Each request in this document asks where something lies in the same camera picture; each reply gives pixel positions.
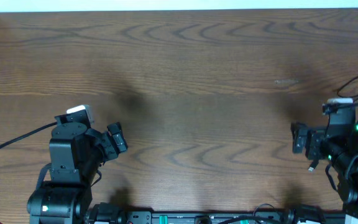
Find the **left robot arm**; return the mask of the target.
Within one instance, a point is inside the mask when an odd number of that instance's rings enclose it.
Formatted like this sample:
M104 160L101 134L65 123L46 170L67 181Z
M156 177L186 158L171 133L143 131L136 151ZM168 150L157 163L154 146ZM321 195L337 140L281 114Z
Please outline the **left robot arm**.
M50 180L40 178L27 202L31 223L84 223L98 169L117 159L128 145L120 123L105 132L91 127L85 110L55 117L51 132Z

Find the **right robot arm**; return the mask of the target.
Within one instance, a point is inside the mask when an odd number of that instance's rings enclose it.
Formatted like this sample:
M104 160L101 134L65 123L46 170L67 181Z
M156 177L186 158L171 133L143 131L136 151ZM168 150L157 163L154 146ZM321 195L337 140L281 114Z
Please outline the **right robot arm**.
M329 179L339 194L346 215L358 220L358 118L354 105L324 105L328 124L311 127L300 122L291 124L292 151L304 152L314 171L321 160L337 172L338 182Z

